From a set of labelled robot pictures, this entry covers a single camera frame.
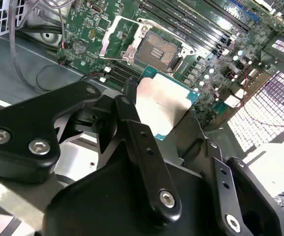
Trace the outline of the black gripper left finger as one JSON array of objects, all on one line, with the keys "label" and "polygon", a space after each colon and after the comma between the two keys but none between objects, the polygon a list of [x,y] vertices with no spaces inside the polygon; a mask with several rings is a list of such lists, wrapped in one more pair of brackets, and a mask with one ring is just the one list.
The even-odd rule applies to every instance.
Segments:
[{"label": "black gripper left finger", "polygon": [[101,94],[76,82],[0,109],[0,177],[42,183],[54,171],[60,143],[76,133],[97,134],[102,169],[129,162],[133,195],[143,215],[159,226],[177,221],[182,204],[149,126],[125,95]]}]

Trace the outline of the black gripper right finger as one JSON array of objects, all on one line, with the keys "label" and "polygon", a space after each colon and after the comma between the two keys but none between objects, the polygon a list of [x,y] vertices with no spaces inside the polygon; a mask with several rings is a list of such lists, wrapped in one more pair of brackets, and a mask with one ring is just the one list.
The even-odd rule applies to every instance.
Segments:
[{"label": "black gripper right finger", "polygon": [[284,234],[284,213],[277,203],[241,159],[222,157],[193,109],[180,120],[180,157],[185,169],[199,174],[204,184],[197,213],[209,236]]}]

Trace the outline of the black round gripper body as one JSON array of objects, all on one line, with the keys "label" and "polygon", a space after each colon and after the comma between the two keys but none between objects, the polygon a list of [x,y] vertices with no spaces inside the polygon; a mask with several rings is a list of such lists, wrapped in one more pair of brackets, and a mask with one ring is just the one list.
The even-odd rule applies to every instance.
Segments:
[{"label": "black round gripper body", "polygon": [[43,220],[45,236],[218,236],[211,196],[200,175],[167,163],[182,202],[167,226],[146,215],[129,162],[116,161],[60,191]]}]

